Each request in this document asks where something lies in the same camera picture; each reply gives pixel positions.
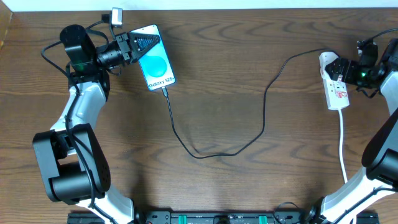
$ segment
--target smartphone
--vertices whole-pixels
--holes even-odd
[[[150,25],[130,32],[136,34],[155,34],[160,37],[160,42],[139,59],[139,65],[141,66],[148,89],[156,90],[175,83],[174,73],[157,25]]]

